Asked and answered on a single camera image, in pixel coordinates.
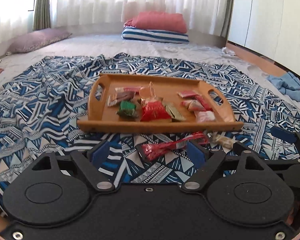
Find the person's right hand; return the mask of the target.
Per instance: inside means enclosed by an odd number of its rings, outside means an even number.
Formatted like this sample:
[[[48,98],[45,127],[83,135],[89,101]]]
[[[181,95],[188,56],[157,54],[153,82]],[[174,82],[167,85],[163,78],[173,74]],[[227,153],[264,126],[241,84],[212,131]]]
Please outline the person's right hand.
[[[290,225],[295,231],[300,232],[300,201],[295,202],[286,223]]]

